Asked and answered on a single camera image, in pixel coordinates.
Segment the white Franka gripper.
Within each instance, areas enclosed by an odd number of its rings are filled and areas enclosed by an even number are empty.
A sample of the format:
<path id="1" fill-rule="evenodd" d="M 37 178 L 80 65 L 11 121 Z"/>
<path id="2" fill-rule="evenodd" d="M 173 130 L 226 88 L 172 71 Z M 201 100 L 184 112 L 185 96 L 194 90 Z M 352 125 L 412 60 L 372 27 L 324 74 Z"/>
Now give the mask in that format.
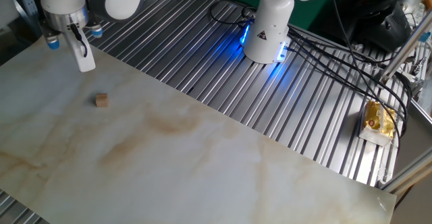
<path id="1" fill-rule="evenodd" d="M 71 24 L 69 29 L 63 35 L 65 36 L 66 43 L 70 49 L 72 57 L 78 66 L 80 72 L 89 72 L 93 70 L 96 65 L 90 44 L 85 37 L 83 31 L 75 24 Z"/>

